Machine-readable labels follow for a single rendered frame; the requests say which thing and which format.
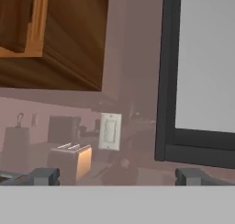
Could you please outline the white wall switch plate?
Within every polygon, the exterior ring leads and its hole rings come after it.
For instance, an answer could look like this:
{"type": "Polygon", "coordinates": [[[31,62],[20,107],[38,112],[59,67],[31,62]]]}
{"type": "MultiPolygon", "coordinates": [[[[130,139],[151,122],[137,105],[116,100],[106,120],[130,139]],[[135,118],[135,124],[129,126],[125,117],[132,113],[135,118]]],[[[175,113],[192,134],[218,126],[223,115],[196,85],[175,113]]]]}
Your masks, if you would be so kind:
{"type": "Polygon", "coordinates": [[[99,132],[99,150],[118,151],[120,147],[121,135],[121,114],[102,113],[100,132],[99,132]]]}

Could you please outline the brown wooden cabinet door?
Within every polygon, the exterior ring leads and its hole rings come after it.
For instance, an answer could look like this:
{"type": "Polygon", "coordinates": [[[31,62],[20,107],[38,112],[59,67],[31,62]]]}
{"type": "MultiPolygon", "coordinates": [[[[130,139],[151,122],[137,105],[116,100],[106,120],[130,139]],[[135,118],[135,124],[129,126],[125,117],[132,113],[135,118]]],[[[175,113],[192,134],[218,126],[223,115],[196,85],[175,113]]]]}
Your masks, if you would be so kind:
{"type": "Polygon", "coordinates": [[[41,57],[49,0],[0,0],[0,58],[41,57]]]}

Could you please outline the brown wooden wall cabinet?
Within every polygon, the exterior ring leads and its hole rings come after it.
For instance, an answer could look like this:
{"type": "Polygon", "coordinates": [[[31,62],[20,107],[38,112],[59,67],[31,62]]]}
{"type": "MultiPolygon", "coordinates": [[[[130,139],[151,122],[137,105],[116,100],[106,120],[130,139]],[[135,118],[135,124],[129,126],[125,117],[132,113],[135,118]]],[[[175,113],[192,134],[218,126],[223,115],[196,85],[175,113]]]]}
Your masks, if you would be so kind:
{"type": "Polygon", "coordinates": [[[99,91],[109,0],[49,0],[41,57],[0,58],[0,87],[99,91]]]}

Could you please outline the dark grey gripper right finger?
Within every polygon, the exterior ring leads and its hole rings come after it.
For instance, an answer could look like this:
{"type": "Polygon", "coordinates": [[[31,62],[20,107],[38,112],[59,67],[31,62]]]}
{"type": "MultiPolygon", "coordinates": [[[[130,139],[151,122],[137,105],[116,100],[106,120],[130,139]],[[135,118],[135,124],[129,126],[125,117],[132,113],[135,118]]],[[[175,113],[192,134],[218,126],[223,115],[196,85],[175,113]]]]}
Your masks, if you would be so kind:
{"type": "Polygon", "coordinates": [[[198,168],[178,168],[175,170],[176,185],[234,185],[213,178],[198,168]]]}

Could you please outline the small white wall outlet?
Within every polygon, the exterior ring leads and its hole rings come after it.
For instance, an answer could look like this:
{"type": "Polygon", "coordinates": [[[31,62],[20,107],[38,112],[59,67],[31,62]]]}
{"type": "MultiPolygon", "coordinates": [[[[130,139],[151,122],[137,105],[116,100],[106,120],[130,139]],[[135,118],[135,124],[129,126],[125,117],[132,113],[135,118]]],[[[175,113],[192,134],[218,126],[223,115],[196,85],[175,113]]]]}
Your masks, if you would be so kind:
{"type": "Polygon", "coordinates": [[[31,127],[36,127],[38,125],[39,114],[34,113],[31,119],[31,127]]]}

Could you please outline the dark coffee machine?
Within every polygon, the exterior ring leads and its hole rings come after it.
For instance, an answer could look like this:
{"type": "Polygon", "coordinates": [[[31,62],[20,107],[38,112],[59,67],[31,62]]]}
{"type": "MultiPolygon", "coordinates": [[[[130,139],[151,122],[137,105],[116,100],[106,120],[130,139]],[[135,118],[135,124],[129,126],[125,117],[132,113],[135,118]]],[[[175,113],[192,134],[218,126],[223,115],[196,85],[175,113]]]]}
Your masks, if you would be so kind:
{"type": "Polygon", "coordinates": [[[80,117],[50,116],[48,142],[75,143],[79,138],[80,117]]]}

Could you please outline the silver toaster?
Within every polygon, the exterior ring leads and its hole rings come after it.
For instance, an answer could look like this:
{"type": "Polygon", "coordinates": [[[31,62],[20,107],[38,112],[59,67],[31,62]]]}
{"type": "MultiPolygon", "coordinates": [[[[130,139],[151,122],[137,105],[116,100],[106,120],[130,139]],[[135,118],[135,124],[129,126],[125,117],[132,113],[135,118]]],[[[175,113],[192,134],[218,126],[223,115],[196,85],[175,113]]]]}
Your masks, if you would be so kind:
{"type": "Polygon", "coordinates": [[[47,166],[60,169],[62,185],[75,185],[91,170],[91,161],[92,147],[90,145],[67,143],[50,150],[47,166]]]}

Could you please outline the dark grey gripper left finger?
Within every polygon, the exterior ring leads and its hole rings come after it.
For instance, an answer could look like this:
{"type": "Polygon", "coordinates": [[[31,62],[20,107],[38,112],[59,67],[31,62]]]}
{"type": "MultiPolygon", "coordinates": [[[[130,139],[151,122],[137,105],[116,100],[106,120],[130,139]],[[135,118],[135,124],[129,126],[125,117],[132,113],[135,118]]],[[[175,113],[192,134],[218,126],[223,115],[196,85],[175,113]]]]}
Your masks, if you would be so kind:
{"type": "Polygon", "coordinates": [[[58,168],[36,168],[29,174],[0,171],[0,186],[59,185],[58,168]]]}

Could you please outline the black framed grey window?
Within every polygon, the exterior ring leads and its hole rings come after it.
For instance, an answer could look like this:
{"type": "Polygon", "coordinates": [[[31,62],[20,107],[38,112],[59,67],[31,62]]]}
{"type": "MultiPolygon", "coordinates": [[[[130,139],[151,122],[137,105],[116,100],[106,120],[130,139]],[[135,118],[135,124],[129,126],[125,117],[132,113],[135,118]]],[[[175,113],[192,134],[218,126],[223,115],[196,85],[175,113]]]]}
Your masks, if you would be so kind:
{"type": "Polygon", "coordinates": [[[163,0],[155,158],[235,169],[235,0],[163,0]]]}

